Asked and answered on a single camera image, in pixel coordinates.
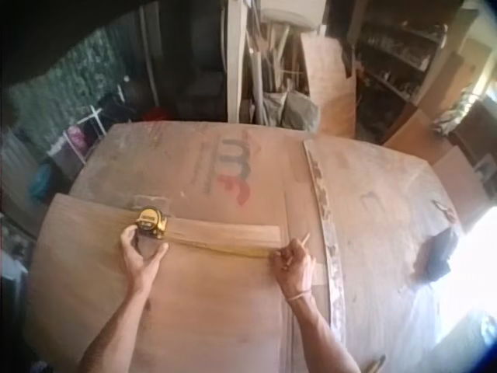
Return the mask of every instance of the shelf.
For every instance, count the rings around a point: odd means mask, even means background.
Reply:
[[[409,101],[410,97],[406,93],[399,91],[391,83],[387,82],[385,79],[381,78],[379,75],[376,75],[373,72],[368,71],[368,70],[366,70],[366,73],[368,75],[370,75],[372,78],[374,78],[375,80],[379,81],[379,83],[381,83],[382,85],[384,85],[385,87],[390,89],[393,93],[395,93],[397,96],[399,96],[404,101],[406,101],[406,102]]]
[[[413,62],[410,62],[410,60],[407,60],[405,59],[404,57],[402,56],[399,56],[398,54],[395,54],[394,52],[390,52],[390,51],[387,51],[386,49],[384,48],[381,48],[381,47],[377,47],[376,45],[373,45],[373,44],[369,44],[367,43],[366,41],[363,41],[363,40],[359,40],[360,43],[362,44],[365,44],[367,45],[368,47],[370,48],[373,48],[373,49],[376,49],[377,51],[380,51],[380,52],[383,52],[385,54],[388,54],[392,57],[395,57],[397,58],[399,61],[402,61],[404,62],[405,64],[411,66],[412,68],[414,68],[415,70],[419,71],[419,72],[425,72],[425,70],[422,70],[418,65],[414,64]]]
[[[409,27],[390,25],[387,23],[379,23],[379,22],[374,22],[374,21],[366,21],[366,23],[369,23],[371,25],[386,27],[388,29],[400,30],[400,31],[403,31],[405,33],[410,33],[411,35],[416,35],[417,37],[421,37],[422,39],[432,41],[433,43],[436,43],[436,44],[440,44],[442,42],[442,39],[443,39],[443,38],[434,37],[432,35],[429,35],[428,33],[422,32],[422,31],[411,29]]]

